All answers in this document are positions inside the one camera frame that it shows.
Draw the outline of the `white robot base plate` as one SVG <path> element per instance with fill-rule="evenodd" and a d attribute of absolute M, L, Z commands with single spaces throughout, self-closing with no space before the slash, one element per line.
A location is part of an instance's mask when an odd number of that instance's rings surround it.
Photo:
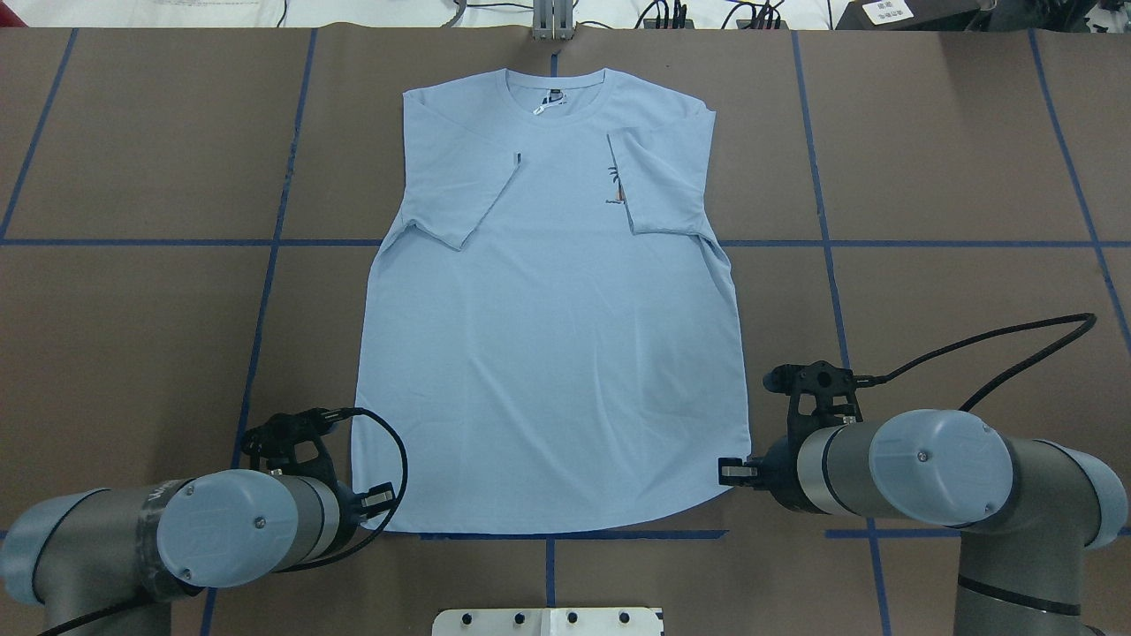
<path fill-rule="evenodd" d="M 432 635 L 664 635 L 661 609 L 566 607 L 452 609 L 435 616 Z"/>

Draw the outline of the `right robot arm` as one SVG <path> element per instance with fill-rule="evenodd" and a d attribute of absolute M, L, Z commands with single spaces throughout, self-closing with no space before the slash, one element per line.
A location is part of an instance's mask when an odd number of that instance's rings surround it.
<path fill-rule="evenodd" d="M 1000 435 L 957 410 L 869 422 L 836 409 L 792 416 L 766 454 L 720 458 L 717 474 L 791 512 L 958 531 L 956 635 L 1099 633 L 1082 620 L 1085 555 L 1119 538 L 1128 495 L 1087 452 Z"/>

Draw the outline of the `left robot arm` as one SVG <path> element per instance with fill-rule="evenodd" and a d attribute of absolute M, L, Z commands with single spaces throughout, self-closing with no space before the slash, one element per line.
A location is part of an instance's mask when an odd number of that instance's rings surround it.
<path fill-rule="evenodd" d="M 54 496 L 5 532 L 5 592 L 44 608 L 49 635 L 167 635 L 170 604 L 202 588 L 348 557 L 355 531 L 392 519 L 403 491 L 231 469 Z"/>

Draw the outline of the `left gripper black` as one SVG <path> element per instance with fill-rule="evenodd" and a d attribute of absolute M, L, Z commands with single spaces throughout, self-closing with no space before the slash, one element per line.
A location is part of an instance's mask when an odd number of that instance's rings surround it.
<path fill-rule="evenodd" d="M 392 483 L 380 483 L 368 488 L 364 495 L 355 495 L 344 482 L 337 482 L 334 495 L 338 506 L 338 530 L 355 530 L 368 517 L 375 517 L 397 508 L 397 491 Z"/>

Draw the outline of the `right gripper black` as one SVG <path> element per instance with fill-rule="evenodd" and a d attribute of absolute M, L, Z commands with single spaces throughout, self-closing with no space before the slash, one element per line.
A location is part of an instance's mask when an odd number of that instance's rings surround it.
<path fill-rule="evenodd" d="M 763 455 L 750 458 L 719 458 L 718 484 L 756 488 L 769 492 L 785 510 L 808 512 L 808 496 L 800 485 L 796 454 L 788 439 L 778 439 Z"/>

